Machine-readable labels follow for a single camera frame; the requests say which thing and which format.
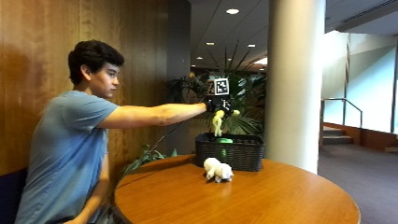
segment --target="staircase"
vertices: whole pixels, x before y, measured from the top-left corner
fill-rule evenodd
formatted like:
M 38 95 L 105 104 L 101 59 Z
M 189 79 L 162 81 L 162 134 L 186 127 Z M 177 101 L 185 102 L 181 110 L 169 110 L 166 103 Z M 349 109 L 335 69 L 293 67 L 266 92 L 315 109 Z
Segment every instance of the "staircase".
M 351 144 L 351 137 L 346 136 L 346 132 L 323 126 L 323 145 Z

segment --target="pillar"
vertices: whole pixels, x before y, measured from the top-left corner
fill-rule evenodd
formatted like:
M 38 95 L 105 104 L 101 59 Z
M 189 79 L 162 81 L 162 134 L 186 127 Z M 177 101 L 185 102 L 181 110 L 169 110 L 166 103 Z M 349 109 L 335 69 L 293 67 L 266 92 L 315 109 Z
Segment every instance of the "pillar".
M 265 157 L 317 173 L 326 0 L 270 0 Z

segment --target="dark hair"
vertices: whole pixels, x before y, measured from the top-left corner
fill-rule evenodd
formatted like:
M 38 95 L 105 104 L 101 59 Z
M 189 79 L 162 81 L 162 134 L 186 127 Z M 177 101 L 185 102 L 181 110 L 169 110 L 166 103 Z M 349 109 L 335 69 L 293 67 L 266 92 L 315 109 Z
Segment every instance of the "dark hair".
M 69 78 L 77 85 L 82 81 L 81 66 L 85 64 L 92 73 L 100 71 L 105 63 L 124 65 L 124 56 L 108 44 L 98 40 L 81 41 L 68 55 Z

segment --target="black basket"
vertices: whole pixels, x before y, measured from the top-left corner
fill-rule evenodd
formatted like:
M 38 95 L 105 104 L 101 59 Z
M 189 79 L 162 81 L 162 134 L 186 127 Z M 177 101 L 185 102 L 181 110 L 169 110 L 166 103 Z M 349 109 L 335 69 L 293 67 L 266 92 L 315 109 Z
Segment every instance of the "black basket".
M 233 143 L 219 143 L 218 138 L 229 138 Z M 195 163 L 202 167 L 207 158 L 231 166 L 233 170 L 258 171 L 263 155 L 263 142 L 255 135 L 227 134 L 214 137 L 214 133 L 201 133 L 195 139 Z

